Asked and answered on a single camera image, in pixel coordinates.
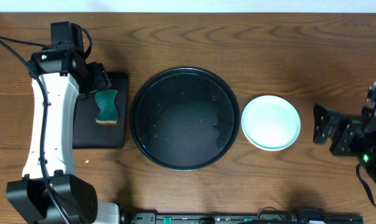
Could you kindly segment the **green yellow sponge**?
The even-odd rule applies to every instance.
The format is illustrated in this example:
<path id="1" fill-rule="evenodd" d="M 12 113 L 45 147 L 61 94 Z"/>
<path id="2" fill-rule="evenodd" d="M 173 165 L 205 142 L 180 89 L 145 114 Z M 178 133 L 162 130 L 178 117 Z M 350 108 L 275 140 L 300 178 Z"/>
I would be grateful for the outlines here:
<path id="1" fill-rule="evenodd" d="M 95 121 L 98 124 L 117 124 L 119 113 L 115 106 L 117 90 L 103 90 L 95 94 L 95 102 L 100 109 Z"/>

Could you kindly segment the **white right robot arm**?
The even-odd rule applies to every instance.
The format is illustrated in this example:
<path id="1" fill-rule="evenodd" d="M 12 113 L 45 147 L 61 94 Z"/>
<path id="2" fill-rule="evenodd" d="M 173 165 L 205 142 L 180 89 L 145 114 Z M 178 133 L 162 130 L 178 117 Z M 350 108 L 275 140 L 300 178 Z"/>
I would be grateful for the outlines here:
<path id="1" fill-rule="evenodd" d="M 342 114 L 334 109 L 316 103 L 314 114 L 314 144 L 325 144 L 331 139 L 329 148 L 333 156 L 356 157 L 357 177 L 365 192 L 376 207 L 372 191 L 360 177 L 359 169 L 363 167 L 376 184 L 376 82 L 367 93 L 371 107 L 363 107 L 360 115 Z"/>

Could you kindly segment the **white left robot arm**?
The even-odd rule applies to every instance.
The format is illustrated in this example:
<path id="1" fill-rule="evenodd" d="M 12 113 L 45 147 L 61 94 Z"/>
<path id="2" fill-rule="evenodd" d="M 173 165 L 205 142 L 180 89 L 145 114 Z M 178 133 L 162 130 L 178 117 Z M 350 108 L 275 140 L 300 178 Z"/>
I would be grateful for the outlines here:
<path id="1" fill-rule="evenodd" d="M 22 178 L 6 197 L 27 223 L 121 223 L 120 207 L 104 202 L 77 176 L 73 150 L 124 144 L 128 80 L 86 63 L 76 49 L 32 55 L 34 120 Z"/>

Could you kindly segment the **green plate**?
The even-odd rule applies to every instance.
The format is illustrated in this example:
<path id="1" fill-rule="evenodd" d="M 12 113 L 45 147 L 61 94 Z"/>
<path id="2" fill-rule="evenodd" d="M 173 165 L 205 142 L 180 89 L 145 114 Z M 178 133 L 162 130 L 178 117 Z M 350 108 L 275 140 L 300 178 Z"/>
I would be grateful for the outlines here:
<path id="1" fill-rule="evenodd" d="M 288 100 L 275 95 L 251 100 L 243 110 L 241 125 L 249 142 L 272 152 L 290 147 L 301 131 L 296 108 Z"/>

